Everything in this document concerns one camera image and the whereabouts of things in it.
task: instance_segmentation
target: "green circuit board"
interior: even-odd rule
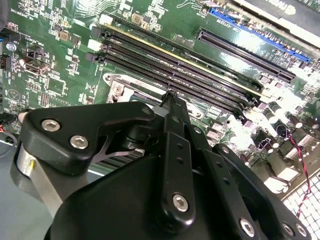
[[[301,120],[316,116],[320,107],[318,102],[320,97],[319,51],[312,46],[306,46],[299,40],[286,38],[269,25],[250,21],[246,15],[240,14],[229,5],[222,7],[224,1],[209,2],[199,0],[10,1],[7,27],[19,32],[21,40],[14,43],[15,51],[10,51],[4,44],[0,47],[1,54],[12,58],[10,70],[0,69],[3,82],[3,110],[18,114],[23,109],[102,104],[108,101],[110,92],[110,86],[104,79],[105,73],[137,77],[125,68],[112,64],[97,64],[86,59],[87,53],[95,52],[90,41],[98,41],[92,36],[92,29],[103,28],[107,16],[134,24],[144,31],[184,47],[190,53],[200,54],[215,64],[231,69],[233,73],[250,79],[252,83],[261,84],[263,88],[256,90],[250,83],[241,79],[233,82],[263,96],[266,103],[279,103],[286,112],[296,115]],[[223,11],[233,19],[241,19],[241,24],[246,26],[247,30],[255,28],[259,34],[260,32],[264,36],[268,34],[272,42],[281,43],[286,50],[294,50],[305,56],[308,62],[301,67],[303,60],[279,50],[274,47],[274,44],[268,43],[261,37],[248,33],[247,30],[240,28],[239,24],[230,24],[227,20],[211,14],[213,9],[217,12]],[[117,21],[112,21],[110,24],[172,54],[179,54],[175,47],[162,44],[152,37],[137,35],[125,24]],[[210,31],[244,48],[294,73],[296,77],[290,83],[280,82],[277,78],[265,74],[246,62],[219,49],[209,47],[198,40],[200,29]],[[30,70],[27,71],[21,64],[26,54],[35,46],[43,49],[39,58],[41,64],[48,65],[48,69],[38,75],[31,73]],[[269,78],[270,82],[261,82],[262,76]],[[217,107],[198,100],[192,102],[203,113],[199,119],[193,119],[192,123],[204,131],[208,126],[210,127],[212,120],[225,122],[232,117]],[[255,123],[257,125],[254,130],[238,124],[233,127],[250,137],[258,127],[264,124],[260,120]],[[9,127],[9,130],[15,133],[19,133],[20,129],[21,125],[18,121]],[[228,141],[228,133],[233,131],[232,127],[224,129],[218,141]],[[253,153],[255,160],[265,158],[267,155],[263,151],[248,150],[247,146],[237,146],[234,150],[247,155]]]

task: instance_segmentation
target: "blue connector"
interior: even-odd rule
[[[269,44],[269,45],[271,45],[271,46],[273,46],[273,47],[275,47],[275,48],[277,48],[277,49],[279,49],[279,50],[281,50],[283,52],[286,52],[286,53],[290,54],[291,56],[296,57],[299,60],[302,60],[302,61],[304,61],[306,63],[310,62],[310,58],[308,58],[306,56],[303,56],[303,55],[301,55],[301,54],[299,54],[299,53],[297,53],[295,51],[288,50],[283,45],[281,45],[279,43],[276,43],[275,41],[270,40],[269,38],[261,35],[260,33],[254,31],[254,30],[250,30],[246,26],[238,25],[236,23],[236,21],[232,17],[224,15],[224,14],[222,14],[220,12],[217,12],[215,8],[211,8],[209,13],[212,14],[213,16],[217,17],[218,19],[221,19],[221,20],[225,21],[226,23],[228,23],[228,24],[230,24],[230,25],[232,25],[232,26],[234,26],[234,27],[236,27],[236,28],[238,28],[240,30],[243,30],[243,31],[246,31],[247,33],[255,35],[256,37],[260,38],[261,40],[263,40],[267,44]]]

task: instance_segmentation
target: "black ram slot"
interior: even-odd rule
[[[291,80],[296,77],[294,73],[291,73],[288,70],[217,36],[213,32],[202,29],[199,33],[198,40],[225,54],[240,59],[281,81],[290,83]]]
[[[251,93],[248,93],[247,91],[243,90],[242,88],[237,87],[235,85],[232,85],[231,83],[229,83],[221,78],[218,78],[217,76],[211,75],[211,74],[209,74],[199,68],[196,68],[196,67],[194,67],[190,64],[187,64],[185,62],[182,62],[175,57],[164,54],[163,52],[156,50],[150,46],[141,44],[140,42],[135,41],[134,39],[131,39],[125,35],[122,35],[121,33],[115,32],[114,36],[112,36],[110,38],[110,40],[115,41],[115,43],[120,42],[120,43],[126,44],[128,46],[137,48],[141,51],[145,51],[147,55],[154,56],[156,58],[161,59],[162,61],[171,63],[172,65],[179,66],[181,69],[184,69],[186,72],[190,72],[192,75],[196,75],[199,79],[202,79],[203,81],[207,80],[209,82],[217,83],[218,85],[221,85],[224,88],[228,89],[230,92],[238,93],[247,99],[249,98],[249,101],[252,99],[252,97],[259,98],[256,95],[252,96]]]
[[[181,53],[182,53],[181,55],[183,55],[183,56],[184,56],[184,52],[187,52],[190,55],[196,57],[197,59],[200,59],[203,62],[206,62],[206,63],[209,63],[209,64],[211,64],[213,66],[216,66],[215,70],[218,71],[220,69],[219,73],[222,74],[222,75],[226,75],[229,78],[232,78],[229,74],[225,74],[225,73],[231,73],[231,74],[235,75],[237,78],[242,79],[243,81],[246,81],[246,82],[251,83],[251,84],[255,84],[256,85],[255,87],[257,89],[260,89],[260,90],[262,89],[262,86],[260,84],[255,82],[253,79],[243,75],[240,72],[237,72],[237,71],[234,71],[234,70],[232,70],[230,68],[227,68],[226,66],[224,66],[224,65],[222,65],[222,64],[220,64],[218,62],[215,62],[212,59],[210,59],[210,58],[208,58],[208,57],[206,57],[206,56],[204,56],[204,55],[202,55],[200,53],[196,53],[195,51],[192,51],[192,50],[190,50],[190,49],[188,49],[188,48],[186,48],[184,46],[181,46],[181,45],[175,43],[174,41],[171,41],[171,40],[169,40],[169,39],[167,39],[167,38],[165,38],[163,36],[160,36],[160,35],[152,32],[152,31],[148,31],[146,29],[143,29],[140,26],[135,25],[135,24],[133,24],[133,23],[131,23],[131,22],[125,20],[125,19],[122,19],[119,16],[113,15],[112,17],[114,18],[115,23],[119,23],[119,24],[128,26],[131,29],[135,30],[137,33],[140,34],[140,36],[139,36],[140,38],[143,38],[143,37],[150,38],[151,37],[151,38],[154,39],[155,42],[159,42],[160,41],[161,43],[170,45],[173,48],[180,50]]]
[[[241,109],[239,109],[238,107],[228,106],[226,104],[221,103],[220,101],[217,101],[216,99],[213,99],[212,97],[202,95],[201,92],[195,91],[196,89],[190,89],[180,82],[175,82],[172,79],[164,77],[157,72],[141,67],[135,64],[134,62],[124,59],[122,56],[106,53],[106,56],[102,60],[100,60],[100,62],[107,62],[119,66],[121,68],[126,68],[128,71],[132,73],[146,76],[152,79],[156,83],[161,84],[167,90],[172,89],[174,91],[178,91],[182,94],[186,94],[192,98],[195,98],[200,102],[202,101],[209,105],[216,106],[217,108],[222,109],[227,113],[234,114],[236,117],[243,117],[243,113]]]
[[[206,94],[207,96],[215,96],[216,98],[222,98],[224,102],[232,105],[239,106],[240,104],[242,104],[243,106],[249,107],[249,103],[246,100],[243,100],[239,97],[235,97],[226,92],[223,92],[221,89],[216,89],[212,85],[208,85],[203,81],[201,82],[198,79],[194,79],[189,75],[184,75],[179,71],[173,70],[173,68],[168,67],[167,65],[156,62],[150,58],[145,58],[143,55],[140,55],[129,49],[124,49],[114,45],[109,49],[109,51],[116,53],[120,56],[125,56],[126,58],[130,58],[132,61],[135,61],[137,63],[152,67],[153,68],[152,70],[157,71],[163,74],[164,76],[170,76],[176,79],[177,81],[184,81],[185,83],[188,83],[193,88],[204,89],[203,93]]]
[[[139,59],[136,56],[132,56],[130,53],[123,53],[121,51],[113,51],[114,54],[117,54],[120,58],[126,58],[128,59],[130,62],[134,62],[140,65],[147,65],[149,63],[148,66],[144,66],[144,69],[149,69],[152,72],[155,72],[157,74],[159,74],[160,76],[170,79],[175,83],[179,83],[183,86],[186,86],[187,88],[192,89],[193,91],[197,92],[198,94],[207,96],[209,98],[212,98],[213,100],[217,101],[220,104],[224,104],[228,107],[231,108],[237,108],[239,107],[239,102],[238,101],[231,101],[229,98],[226,98],[225,96],[223,96],[222,94],[217,94],[216,92],[213,92],[211,90],[206,90],[201,86],[198,86],[194,83],[192,83],[192,81],[190,79],[187,78],[182,78],[181,75],[179,75],[178,73],[176,73],[176,75],[173,75],[170,71],[167,71],[163,68],[157,67],[156,65],[154,65],[152,63],[152,61],[145,61],[144,59]]]

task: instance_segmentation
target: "black connector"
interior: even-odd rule
[[[16,119],[17,119],[16,115],[4,112],[0,114],[0,125],[8,126],[12,124]]]

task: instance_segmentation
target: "ram slot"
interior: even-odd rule
[[[202,29],[198,35],[198,40],[201,43],[209,45],[210,47],[228,54],[234,58],[240,59],[243,62],[251,65],[273,77],[278,78],[281,81],[290,83],[292,79],[296,77],[294,73],[277,66],[276,64],[263,59],[262,57],[247,51],[221,37],[217,36],[213,32]]]
[[[124,36],[120,33],[113,33],[111,37],[107,37],[108,40],[112,41],[113,43],[123,45],[128,45],[130,47],[139,49],[140,51],[144,51],[146,55],[153,56],[154,58],[158,59],[159,63],[167,62],[172,64],[173,66],[178,67],[181,70],[184,70],[186,73],[189,73],[189,75],[196,76],[199,81],[207,81],[211,85],[219,86],[219,88],[224,88],[230,92],[230,94],[234,94],[236,96],[242,96],[249,101],[251,100],[252,94],[245,91],[244,89],[237,87],[235,85],[232,85],[231,83],[218,78],[217,76],[211,75],[206,73],[205,71],[202,71],[199,68],[196,68],[190,64],[187,64],[185,62],[181,62],[177,58],[174,58],[170,55],[164,54],[161,51],[158,51],[150,46],[141,44],[140,42],[137,42],[127,36]]]
[[[231,106],[246,106],[249,107],[249,103],[246,100],[243,100],[239,97],[235,97],[226,92],[221,91],[221,89],[216,89],[212,85],[208,85],[204,82],[198,81],[198,79],[194,79],[191,76],[185,75],[179,71],[174,70],[171,67],[168,67],[164,64],[159,64],[158,62],[152,60],[151,58],[146,58],[143,55],[139,55],[136,52],[130,51],[129,49],[123,49],[119,46],[110,46],[108,52],[117,54],[119,56],[124,56],[131,61],[139,63],[141,65],[146,65],[151,68],[153,71],[156,71],[162,74],[165,77],[170,77],[174,79],[176,82],[182,82],[187,84],[192,89],[197,89],[198,92],[205,94],[209,97],[214,97],[215,99],[219,99],[221,102],[228,103]]]
[[[164,90],[174,90],[182,95],[186,95],[189,98],[196,99],[200,102],[207,103],[209,105],[215,106],[226,113],[235,115],[236,118],[241,117],[242,119],[245,116],[242,113],[242,110],[234,105],[224,102],[219,97],[214,95],[204,95],[205,92],[199,88],[189,88],[183,82],[179,81],[177,78],[172,78],[170,76],[163,76],[161,73],[148,69],[144,66],[136,64],[134,61],[129,61],[125,59],[124,56],[114,55],[112,53],[104,53],[104,56],[99,56],[96,60],[99,63],[107,63],[111,65],[118,66],[119,68],[126,69],[133,74],[137,74],[141,77],[146,77],[162,87]]]

